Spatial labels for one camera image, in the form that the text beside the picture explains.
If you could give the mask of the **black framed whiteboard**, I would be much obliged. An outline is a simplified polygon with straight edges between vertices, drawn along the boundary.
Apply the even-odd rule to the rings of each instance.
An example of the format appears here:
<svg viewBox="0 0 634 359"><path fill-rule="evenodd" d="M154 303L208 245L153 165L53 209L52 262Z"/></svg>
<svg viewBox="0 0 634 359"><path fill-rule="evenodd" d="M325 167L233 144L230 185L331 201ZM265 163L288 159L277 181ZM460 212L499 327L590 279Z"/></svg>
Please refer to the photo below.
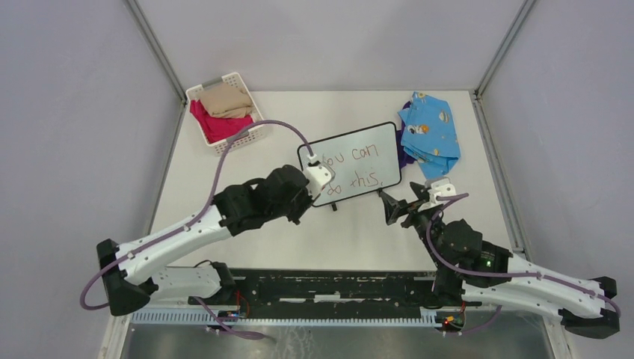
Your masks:
<svg viewBox="0 0 634 359"><path fill-rule="evenodd" d="M310 142L318 160L329 166L334 179L325 186L314 207L398 185L402 180L392 122Z"/></svg>

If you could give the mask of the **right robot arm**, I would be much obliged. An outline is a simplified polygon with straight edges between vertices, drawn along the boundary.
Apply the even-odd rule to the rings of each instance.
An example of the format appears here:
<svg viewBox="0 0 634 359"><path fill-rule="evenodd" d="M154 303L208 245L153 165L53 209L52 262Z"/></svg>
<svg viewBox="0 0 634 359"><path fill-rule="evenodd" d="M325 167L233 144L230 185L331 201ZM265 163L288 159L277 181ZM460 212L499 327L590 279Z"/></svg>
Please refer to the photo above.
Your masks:
<svg viewBox="0 0 634 359"><path fill-rule="evenodd" d="M531 263L484 239L466 220L443 221L444 212L466 193L446 177L411 183L416 200L397 200L380 190L385 222L416 231L436 267L434 300L492 304L538 314L577 336L603 340L621 329L621 309L611 277L579 279Z"/></svg>

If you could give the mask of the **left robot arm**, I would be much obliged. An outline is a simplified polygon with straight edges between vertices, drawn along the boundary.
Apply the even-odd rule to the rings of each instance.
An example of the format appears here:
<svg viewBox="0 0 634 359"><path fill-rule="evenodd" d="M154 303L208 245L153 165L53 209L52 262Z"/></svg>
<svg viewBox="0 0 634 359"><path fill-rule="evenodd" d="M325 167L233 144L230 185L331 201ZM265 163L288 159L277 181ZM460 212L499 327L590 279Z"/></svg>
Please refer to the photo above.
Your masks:
<svg viewBox="0 0 634 359"><path fill-rule="evenodd" d="M284 165L266 178L227 186L200 213L160 232L122 244L111 239L100 242L96 250L106 307L113 316L125 316L152 301L179 296L229 303L235 282L226 264L213 262L210 269L194 269L173 267L172 262L278 218L299 224L334 177L323 164L303 170Z"/></svg>

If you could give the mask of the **purple cloth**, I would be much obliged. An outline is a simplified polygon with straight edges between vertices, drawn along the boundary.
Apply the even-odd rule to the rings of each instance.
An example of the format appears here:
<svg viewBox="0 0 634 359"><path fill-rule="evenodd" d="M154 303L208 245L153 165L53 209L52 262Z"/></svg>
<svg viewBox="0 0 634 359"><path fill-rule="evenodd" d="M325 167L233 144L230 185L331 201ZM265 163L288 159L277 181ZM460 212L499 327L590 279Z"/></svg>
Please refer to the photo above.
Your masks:
<svg viewBox="0 0 634 359"><path fill-rule="evenodd" d="M406 128L406 124L402 118L402 114L405 114L409 107L411 106L411 101L407 101L398 111L398 118L400 120L400 129L396 131L396 144L397 144L397 153L398 153L398 165L402 170L406 165L413 164L416 160L411 157L404 151L404 146L401 144L402 136L404 130Z"/></svg>

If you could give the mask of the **blue patterned cloth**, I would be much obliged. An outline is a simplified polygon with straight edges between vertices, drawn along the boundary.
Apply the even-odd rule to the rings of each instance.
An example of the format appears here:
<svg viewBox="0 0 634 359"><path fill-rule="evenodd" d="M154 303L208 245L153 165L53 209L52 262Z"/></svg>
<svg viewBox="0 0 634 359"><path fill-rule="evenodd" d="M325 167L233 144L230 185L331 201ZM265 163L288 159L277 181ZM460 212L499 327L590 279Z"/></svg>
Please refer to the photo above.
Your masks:
<svg viewBox="0 0 634 359"><path fill-rule="evenodd" d="M404 153L427 179L443 177L461 158L454 116L447 101L413 92L409 106L399 113Z"/></svg>

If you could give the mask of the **magenta cloth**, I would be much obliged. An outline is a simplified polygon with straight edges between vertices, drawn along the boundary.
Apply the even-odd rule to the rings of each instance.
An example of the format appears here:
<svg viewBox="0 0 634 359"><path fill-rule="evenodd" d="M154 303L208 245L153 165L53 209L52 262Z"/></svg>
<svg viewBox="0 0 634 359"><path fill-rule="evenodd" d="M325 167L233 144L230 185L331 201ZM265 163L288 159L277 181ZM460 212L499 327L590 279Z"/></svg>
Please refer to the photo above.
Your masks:
<svg viewBox="0 0 634 359"><path fill-rule="evenodd" d="M203 131L206 140L213 144L236 135L244 127L253 122L250 115L237 118L220 118L209 115L200 101L192 101L190 113L194 116Z"/></svg>

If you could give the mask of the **beige folded cloth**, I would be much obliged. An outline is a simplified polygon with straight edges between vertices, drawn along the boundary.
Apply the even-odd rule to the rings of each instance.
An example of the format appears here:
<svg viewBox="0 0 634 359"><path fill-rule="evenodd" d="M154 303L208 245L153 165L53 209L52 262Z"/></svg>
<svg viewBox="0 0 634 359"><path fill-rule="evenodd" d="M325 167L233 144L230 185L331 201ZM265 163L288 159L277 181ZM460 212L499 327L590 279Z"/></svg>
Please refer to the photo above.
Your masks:
<svg viewBox="0 0 634 359"><path fill-rule="evenodd" d="M253 110L253 101L244 89L221 83L199 96L206 112L217 118L243 118Z"/></svg>

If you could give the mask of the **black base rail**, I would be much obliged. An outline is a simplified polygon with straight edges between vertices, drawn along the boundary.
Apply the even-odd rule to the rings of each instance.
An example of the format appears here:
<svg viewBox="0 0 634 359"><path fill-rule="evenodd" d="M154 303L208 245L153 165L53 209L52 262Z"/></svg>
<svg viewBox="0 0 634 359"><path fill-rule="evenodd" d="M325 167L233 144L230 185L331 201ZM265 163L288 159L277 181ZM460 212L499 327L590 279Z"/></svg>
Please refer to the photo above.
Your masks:
<svg viewBox="0 0 634 359"><path fill-rule="evenodd" d="M448 310L459 299L432 292L430 271L334 271L231 269L228 289L202 299L226 306L244 319L284 322L396 324L421 319L424 310Z"/></svg>

